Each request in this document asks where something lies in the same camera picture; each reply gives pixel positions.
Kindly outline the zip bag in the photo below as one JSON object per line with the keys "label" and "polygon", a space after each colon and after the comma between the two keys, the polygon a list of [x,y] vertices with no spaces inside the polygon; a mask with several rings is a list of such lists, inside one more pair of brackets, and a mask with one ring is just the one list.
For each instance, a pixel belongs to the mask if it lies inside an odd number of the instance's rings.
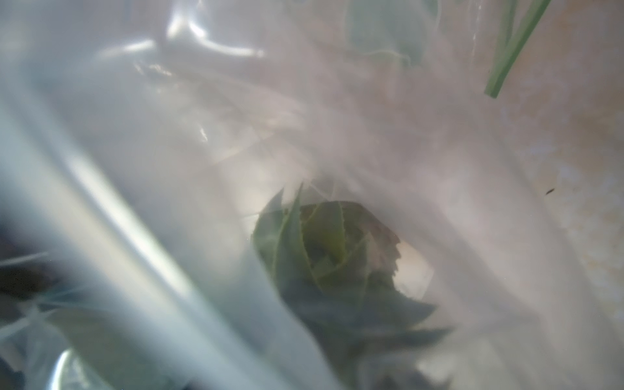
{"label": "zip bag", "polygon": [[276,193],[352,201],[450,328],[448,389],[620,389],[623,344],[444,45],[400,68],[348,1],[4,1],[1,222],[67,275],[27,307],[31,386],[349,389],[251,236]]}

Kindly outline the pineapple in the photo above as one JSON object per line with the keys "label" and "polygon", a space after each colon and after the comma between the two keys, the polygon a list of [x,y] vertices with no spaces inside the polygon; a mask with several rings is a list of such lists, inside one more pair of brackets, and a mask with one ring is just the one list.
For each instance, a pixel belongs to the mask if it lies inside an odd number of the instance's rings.
{"label": "pineapple", "polygon": [[287,203],[276,193],[251,240],[284,304],[312,334],[349,389],[448,389],[410,353],[438,345],[450,328],[425,328],[434,304],[394,281],[400,238],[355,201]]}

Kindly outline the green-zip bag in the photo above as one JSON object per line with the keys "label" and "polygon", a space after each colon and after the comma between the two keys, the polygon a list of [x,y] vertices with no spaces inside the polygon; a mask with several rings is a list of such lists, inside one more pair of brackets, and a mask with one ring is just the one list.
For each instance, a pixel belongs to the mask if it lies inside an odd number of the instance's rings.
{"label": "green-zip bag", "polygon": [[449,46],[484,94],[497,98],[547,1],[348,1],[349,47],[417,68]]}

